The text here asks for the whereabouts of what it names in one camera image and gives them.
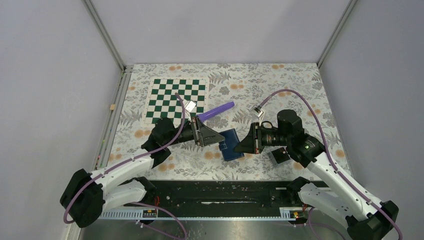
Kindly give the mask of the black credit card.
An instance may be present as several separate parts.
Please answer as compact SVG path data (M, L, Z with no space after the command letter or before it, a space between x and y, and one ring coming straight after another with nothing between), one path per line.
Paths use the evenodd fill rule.
M269 157L275 165L283 164L291 159L285 147L272 150Z

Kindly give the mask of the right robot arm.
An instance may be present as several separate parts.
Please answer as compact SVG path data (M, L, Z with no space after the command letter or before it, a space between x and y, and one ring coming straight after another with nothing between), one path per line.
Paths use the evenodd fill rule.
M293 206L312 206L339 222L353 240L381 240L393 229L399 208L391 200L382 202L343 168L330 160L325 146L305 133L294 110L277 114L277 127L253 122L247 136L234 151L260 154L264 147L286 147L287 156L318 176L334 193L323 192L311 181L298 177L287 187L287 201Z

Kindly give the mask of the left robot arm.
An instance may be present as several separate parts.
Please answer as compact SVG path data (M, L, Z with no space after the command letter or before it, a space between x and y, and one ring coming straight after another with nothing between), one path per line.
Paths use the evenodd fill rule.
M136 177L162 164L171 154L170 145L194 141L197 146L206 147L224 140L197 116L182 120L178 128L171 119L160 118L141 145L141 154L91 172L82 168L72 175L59 200L65 209L64 222L85 228L110 209L133 202L152 204L153 186Z

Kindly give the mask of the blue leather card holder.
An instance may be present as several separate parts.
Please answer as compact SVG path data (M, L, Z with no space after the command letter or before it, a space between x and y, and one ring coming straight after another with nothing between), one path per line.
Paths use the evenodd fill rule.
M235 146L240 142L234 128L222 131L219 134L224 137L224 140L218 143L224 161L229 162L245 156L242 152L234 151Z

